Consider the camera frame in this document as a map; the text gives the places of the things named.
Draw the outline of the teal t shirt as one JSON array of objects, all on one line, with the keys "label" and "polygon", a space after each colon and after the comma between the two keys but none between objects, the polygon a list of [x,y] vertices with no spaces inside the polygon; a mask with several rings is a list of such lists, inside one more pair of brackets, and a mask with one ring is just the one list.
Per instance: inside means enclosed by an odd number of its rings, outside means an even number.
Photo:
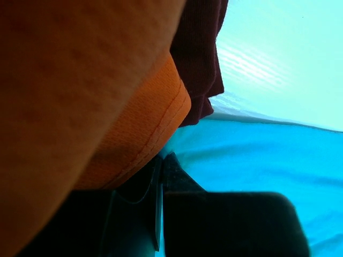
[{"label": "teal t shirt", "polygon": [[295,206],[312,256],[342,256],[342,134],[304,126],[202,120],[163,149],[208,191],[272,191]]}]

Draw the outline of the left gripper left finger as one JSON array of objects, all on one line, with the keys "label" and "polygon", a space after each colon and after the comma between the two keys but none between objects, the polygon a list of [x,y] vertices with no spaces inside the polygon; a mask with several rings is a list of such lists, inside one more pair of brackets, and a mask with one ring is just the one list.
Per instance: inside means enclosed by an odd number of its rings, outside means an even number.
[{"label": "left gripper left finger", "polygon": [[154,256],[161,168],[156,156],[115,190],[73,191],[19,256]]}]

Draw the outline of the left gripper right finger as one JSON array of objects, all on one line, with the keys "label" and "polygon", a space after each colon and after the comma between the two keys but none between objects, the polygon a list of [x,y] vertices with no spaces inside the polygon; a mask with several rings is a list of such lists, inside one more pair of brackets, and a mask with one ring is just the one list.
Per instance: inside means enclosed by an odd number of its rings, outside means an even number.
[{"label": "left gripper right finger", "polygon": [[294,205],[274,192],[208,192],[181,167],[163,162],[166,256],[309,256]]}]

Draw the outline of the orange t shirt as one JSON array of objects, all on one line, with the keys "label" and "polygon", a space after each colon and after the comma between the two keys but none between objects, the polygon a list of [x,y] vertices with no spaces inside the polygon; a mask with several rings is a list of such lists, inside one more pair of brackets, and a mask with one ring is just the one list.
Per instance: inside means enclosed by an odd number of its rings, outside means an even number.
[{"label": "orange t shirt", "polygon": [[1,256],[51,219],[184,1],[1,1]]}]

